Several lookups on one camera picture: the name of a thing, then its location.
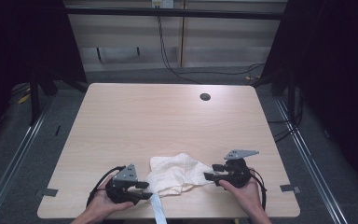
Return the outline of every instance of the black cable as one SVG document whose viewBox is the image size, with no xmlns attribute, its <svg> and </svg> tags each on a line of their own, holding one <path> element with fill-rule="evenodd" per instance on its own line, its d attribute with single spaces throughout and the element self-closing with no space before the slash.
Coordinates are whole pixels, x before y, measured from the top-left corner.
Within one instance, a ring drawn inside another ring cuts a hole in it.
<svg viewBox="0 0 358 224">
<path fill-rule="evenodd" d="M 255 181 L 257 181 L 257 183 L 260 185 L 261 188 L 261 206 L 263 207 L 263 210 L 266 210 L 266 203 L 267 203 L 267 189 L 264 186 L 264 180 L 263 177 L 261 177 L 261 175 L 254 169 L 249 169 L 254 171 L 261 179 L 261 181 L 255 176 L 255 175 L 251 175 L 252 178 L 255 179 Z"/>
<path fill-rule="evenodd" d="M 288 131 L 288 130 L 283 130 L 282 132 L 280 132 L 280 133 L 275 133 L 274 135 L 272 135 L 273 137 L 276 137 L 276 136 L 278 136 L 278 135 L 281 135 L 281 134 L 284 134 L 284 133 L 287 133 L 287 132 L 290 132 L 290 131 Z"/>
<path fill-rule="evenodd" d="M 95 193 L 99 190 L 98 187 L 100 187 L 101 183 L 106 179 L 107 176 L 109 176 L 112 172 L 116 171 L 116 170 L 123 170 L 124 168 L 126 168 L 125 166 L 117 166 L 115 168 L 113 168 L 112 170 L 108 171 L 106 174 L 103 175 L 103 177 L 100 179 L 100 181 L 98 181 L 97 185 L 95 185 L 94 189 L 89 193 L 89 198 L 87 199 L 87 203 L 86 206 L 89 205 L 89 203 L 91 202 L 91 200 L 94 198 Z"/>
<path fill-rule="evenodd" d="M 278 143 L 280 141 L 282 141 L 285 137 L 287 137 L 289 134 L 293 133 L 295 130 L 297 130 L 297 128 L 299 127 L 300 123 L 301 123 L 301 120 L 302 120 L 302 116 L 303 116 L 303 109 L 304 109 L 304 95 L 303 95 L 303 92 L 301 91 L 300 92 L 300 96 L 299 96 L 299 101 L 298 101 L 298 105 L 297 105 L 297 116 L 296 116 L 296 125 L 293 127 L 292 130 L 289 130 L 284 136 L 278 138 L 275 140 L 275 143 Z"/>
<path fill-rule="evenodd" d="M 170 62 L 168 60 L 168 56 L 167 56 L 167 52 L 165 51 L 165 44 L 164 44 L 164 38 L 162 35 L 162 28 L 161 28 L 161 17 L 158 16 L 158 30 L 159 30 L 159 42 L 160 42 L 160 50 L 161 50 L 161 57 L 162 57 L 162 61 L 164 62 L 165 67 L 171 71 L 174 75 L 176 75 L 177 77 L 187 80 L 187 81 L 191 81 L 197 84 L 202 84 L 196 80 L 190 79 L 190 78 L 186 78 L 186 77 L 181 77 L 179 76 L 175 71 L 173 71 L 173 69 L 171 68 Z"/>
<path fill-rule="evenodd" d="M 247 68 L 246 71 L 242 71 L 242 72 L 238 72 L 238 73 L 223 73 L 223 72 L 210 72 L 210 71 L 204 71 L 204 72 L 177 72 L 177 71 L 174 71 L 171 68 L 171 65 L 170 65 L 169 60 L 168 60 L 167 52 L 165 50 L 164 38 L 163 38 L 163 34 L 162 34 L 162 25 L 161 25 L 161 17 L 160 16 L 158 16 L 158 31 L 159 31 L 161 57 L 162 57 L 162 61 L 164 62 L 165 67 L 169 71 L 171 71 L 174 75 L 176 75 L 177 77 L 179 77 L 181 79 L 185 79 L 187 81 L 191 81 L 191 82 L 195 82 L 197 84 L 201 84 L 198 81 L 195 81 L 193 79 L 186 78 L 186 77 L 181 77 L 179 75 L 187 75 L 187 74 L 217 74 L 217 75 L 236 76 L 236 75 L 244 75 L 246 73 L 250 73 L 251 71 L 255 70 L 257 67 L 265 65 L 265 63 L 254 63 L 254 64 L 249 65 L 249 67 Z"/>
<path fill-rule="evenodd" d="M 289 121 L 288 119 L 282 119 L 282 120 L 267 120 L 267 123 L 285 123 Z"/>
</svg>

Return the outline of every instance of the wrist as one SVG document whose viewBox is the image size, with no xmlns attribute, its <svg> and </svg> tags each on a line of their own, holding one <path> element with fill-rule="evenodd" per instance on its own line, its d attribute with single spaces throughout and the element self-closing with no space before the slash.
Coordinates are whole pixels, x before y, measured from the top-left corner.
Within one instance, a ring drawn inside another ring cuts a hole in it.
<svg viewBox="0 0 358 224">
<path fill-rule="evenodd" d="M 254 224 L 271 223 L 269 217 L 267 216 L 267 213 L 261 206 L 252 207 L 251 209 L 249 209 L 247 214 Z"/>
<path fill-rule="evenodd" d="M 93 224 L 101 221 L 100 218 L 90 210 L 85 210 L 71 224 Z"/>
</svg>

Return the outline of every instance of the black hole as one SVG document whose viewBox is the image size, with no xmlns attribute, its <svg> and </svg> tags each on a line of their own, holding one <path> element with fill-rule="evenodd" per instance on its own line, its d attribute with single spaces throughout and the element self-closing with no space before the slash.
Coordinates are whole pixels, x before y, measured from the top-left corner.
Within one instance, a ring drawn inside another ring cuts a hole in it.
<svg viewBox="0 0 358 224">
<path fill-rule="evenodd" d="M 209 100 L 211 100 L 211 95 L 208 94 L 208 93 L 203 93 L 203 94 L 200 95 L 200 98 L 203 101 L 209 101 Z"/>
</svg>

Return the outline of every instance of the white towel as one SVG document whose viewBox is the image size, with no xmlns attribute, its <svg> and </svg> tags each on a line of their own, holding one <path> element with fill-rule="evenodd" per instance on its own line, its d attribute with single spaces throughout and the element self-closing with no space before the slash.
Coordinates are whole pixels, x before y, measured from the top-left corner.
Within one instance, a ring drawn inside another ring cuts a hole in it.
<svg viewBox="0 0 358 224">
<path fill-rule="evenodd" d="M 185 153 L 175 157 L 153 157 L 150 168 L 151 172 L 145 179 L 149 187 L 145 191 L 160 197 L 178 195 L 195 186 L 212 183 L 203 173 L 210 173 L 213 169 Z"/>
</svg>

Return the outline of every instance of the wall outlet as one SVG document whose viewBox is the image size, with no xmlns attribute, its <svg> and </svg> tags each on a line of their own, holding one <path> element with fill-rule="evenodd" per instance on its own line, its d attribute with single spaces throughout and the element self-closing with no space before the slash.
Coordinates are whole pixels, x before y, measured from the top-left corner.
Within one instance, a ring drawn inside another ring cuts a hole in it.
<svg viewBox="0 0 358 224">
<path fill-rule="evenodd" d="M 173 8 L 173 0 L 152 0 L 152 8 Z"/>
<path fill-rule="evenodd" d="M 163 8 L 173 8 L 173 0 L 162 0 Z"/>
<path fill-rule="evenodd" d="M 152 0 L 152 8 L 161 7 L 162 8 L 163 0 Z"/>
</svg>

